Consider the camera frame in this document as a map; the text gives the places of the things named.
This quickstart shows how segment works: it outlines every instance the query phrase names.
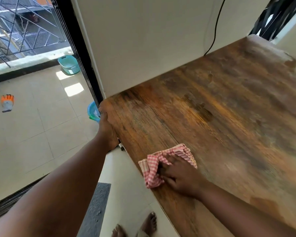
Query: person's right arm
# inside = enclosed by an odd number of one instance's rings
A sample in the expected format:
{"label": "person's right arm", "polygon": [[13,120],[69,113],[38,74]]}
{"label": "person's right arm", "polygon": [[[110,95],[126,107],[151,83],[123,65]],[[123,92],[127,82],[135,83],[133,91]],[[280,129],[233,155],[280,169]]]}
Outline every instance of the person's right arm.
{"label": "person's right arm", "polygon": [[165,155],[163,179],[177,192],[201,201],[236,237],[296,237],[296,230],[206,180],[187,161]]}

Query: folded cloth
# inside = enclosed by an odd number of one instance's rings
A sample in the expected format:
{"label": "folded cloth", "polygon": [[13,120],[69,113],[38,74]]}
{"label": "folded cloth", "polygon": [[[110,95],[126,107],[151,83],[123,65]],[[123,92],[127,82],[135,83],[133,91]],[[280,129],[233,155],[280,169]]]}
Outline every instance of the folded cloth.
{"label": "folded cloth", "polygon": [[179,144],[170,149],[158,151],[151,155],[147,155],[147,159],[138,161],[138,164],[141,168],[141,171],[145,179],[145,184],[148,189],[158,187],[159,185],[164,183],[164,180],[157,173],[159,162],[161,161],[162,163],[165,163],[167,165],[171,165],[171,163],[163,157],[163,153],[169,155],[176,154],[185,159],[187,162],[189,162],[193,167],[197,169],[196,161],[191,153],[191,150],[187,148],[185,144]]}

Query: white wall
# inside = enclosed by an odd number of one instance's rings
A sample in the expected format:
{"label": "white wall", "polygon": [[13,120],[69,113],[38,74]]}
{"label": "white wall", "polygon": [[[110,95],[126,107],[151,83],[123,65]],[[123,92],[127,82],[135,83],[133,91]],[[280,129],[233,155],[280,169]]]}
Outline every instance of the white wall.
{"label": "white wall", "polygon": [[296,57],[296,14],[271,42]]}
{"label": "white wall", "polygon": [[[202,56],[213,40],[222,3],[222,0],[72,1],[106,97]],[[268,2],[226,0],[212,50],[245,37]]]}

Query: black cable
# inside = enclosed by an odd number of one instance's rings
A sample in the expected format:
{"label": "black cable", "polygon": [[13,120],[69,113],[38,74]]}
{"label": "black cable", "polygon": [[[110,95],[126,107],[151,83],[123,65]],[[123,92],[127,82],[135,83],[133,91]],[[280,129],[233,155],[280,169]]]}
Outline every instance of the black cable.
{"label": "black cable", "polygon": [[220,13],[221,13],[221,11],[222,11],[222,7],[224,6],[224,4],[225,4],[225,0],[222,1],[222,5],[221,5],[221,7],[220,7],[220,10],[219,10],[219,13],[218,13],[218,16],[217,16],[216,25],[215,25],[215,34],[214,34],[214,40],[213,40],[213,43],[211,44],[211,46],[209,47],[208,51],[206,51],[206,53],[205,53],[204,55],[206,55],[206,54],[211,50],[211,48],[213,47],[213,45],[214,45],[214,43],[215,43],[218,19],[219,19],[219,16],[220,16]]}

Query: wooden table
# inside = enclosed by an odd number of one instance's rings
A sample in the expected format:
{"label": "wooden table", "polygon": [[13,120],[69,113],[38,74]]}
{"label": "wooden table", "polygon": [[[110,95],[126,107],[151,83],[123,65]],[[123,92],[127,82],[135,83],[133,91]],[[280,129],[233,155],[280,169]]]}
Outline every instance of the wooden table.
{"label": "wooden table", "polygon": [[[296,228],[293,57],[251,35],[103,106],[138,168],[184,143],[207,179]],[[167,185],[152,191],[181,236],[233,236],[202,203]]]}

